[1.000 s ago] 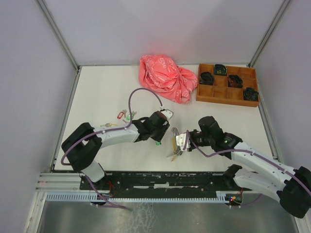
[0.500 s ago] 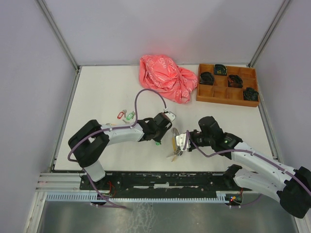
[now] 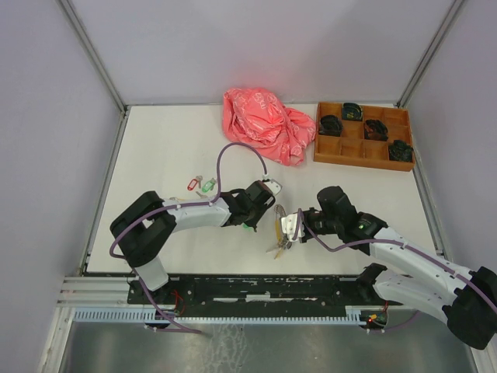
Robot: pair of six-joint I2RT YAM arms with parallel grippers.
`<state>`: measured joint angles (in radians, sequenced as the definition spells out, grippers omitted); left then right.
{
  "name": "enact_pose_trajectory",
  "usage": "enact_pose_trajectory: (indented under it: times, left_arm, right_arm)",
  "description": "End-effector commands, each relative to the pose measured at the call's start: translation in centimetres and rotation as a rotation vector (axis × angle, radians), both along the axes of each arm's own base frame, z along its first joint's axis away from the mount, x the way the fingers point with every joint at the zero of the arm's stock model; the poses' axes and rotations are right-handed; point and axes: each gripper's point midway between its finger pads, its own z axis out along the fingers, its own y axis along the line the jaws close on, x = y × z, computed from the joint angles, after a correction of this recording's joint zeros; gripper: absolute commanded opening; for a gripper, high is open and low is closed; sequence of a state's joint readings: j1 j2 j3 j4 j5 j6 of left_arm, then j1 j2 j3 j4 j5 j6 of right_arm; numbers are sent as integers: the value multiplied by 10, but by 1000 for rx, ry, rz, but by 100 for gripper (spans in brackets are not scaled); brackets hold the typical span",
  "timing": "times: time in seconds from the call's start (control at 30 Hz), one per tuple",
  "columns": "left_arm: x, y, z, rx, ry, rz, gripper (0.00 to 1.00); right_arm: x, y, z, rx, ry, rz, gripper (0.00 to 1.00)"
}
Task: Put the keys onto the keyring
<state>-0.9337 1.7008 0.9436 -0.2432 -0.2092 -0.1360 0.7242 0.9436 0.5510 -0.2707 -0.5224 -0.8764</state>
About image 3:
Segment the keyring with yellow blue tags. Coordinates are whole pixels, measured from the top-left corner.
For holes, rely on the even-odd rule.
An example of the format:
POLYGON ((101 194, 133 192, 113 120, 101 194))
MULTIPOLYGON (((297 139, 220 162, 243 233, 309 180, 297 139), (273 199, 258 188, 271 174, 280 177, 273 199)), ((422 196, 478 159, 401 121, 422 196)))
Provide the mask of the keyring with yellow blue tags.
POLYGON ((275 211, 275 233, 276 233, 276 245, 272 248, 267 249, 268 253, 275 252, 274 259, 280 258, 283 253, 290 249, 292 242, 283 233, 281 219, 287 216, 284 207, 281 204, 276 204, 274 207, 275 211))

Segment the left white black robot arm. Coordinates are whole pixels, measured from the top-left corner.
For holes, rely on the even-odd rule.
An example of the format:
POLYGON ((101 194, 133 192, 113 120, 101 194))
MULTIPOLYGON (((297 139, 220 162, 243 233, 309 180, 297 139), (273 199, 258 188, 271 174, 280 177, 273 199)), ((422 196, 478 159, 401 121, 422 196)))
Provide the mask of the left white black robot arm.
POLYGON ((171 234, 201 227, 257 228, 281 190, 277 181, 266 179, 198 200, 163 200, 148 191, 111 223, 113 246, 120 248, 127 264, 142 279, 145 294, 153 302, 163 303, 170 298, 172 285, 158 254, 171 234))

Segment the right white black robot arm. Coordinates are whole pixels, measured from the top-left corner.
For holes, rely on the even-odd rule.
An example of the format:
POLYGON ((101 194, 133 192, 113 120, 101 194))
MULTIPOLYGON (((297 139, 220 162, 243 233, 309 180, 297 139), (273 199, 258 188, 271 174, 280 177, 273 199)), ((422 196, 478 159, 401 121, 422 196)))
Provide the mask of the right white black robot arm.
POLYGON ((496 335, 496 274, 457 265, 397 233, 387 222, 358 211, 339 186, 321 190, 319 209, 297 212, 293 239, 336 235, 342 245, 374 258, 360 274, 357 297, 397 302, 444 323, 461 342, 484 350, 496 335))

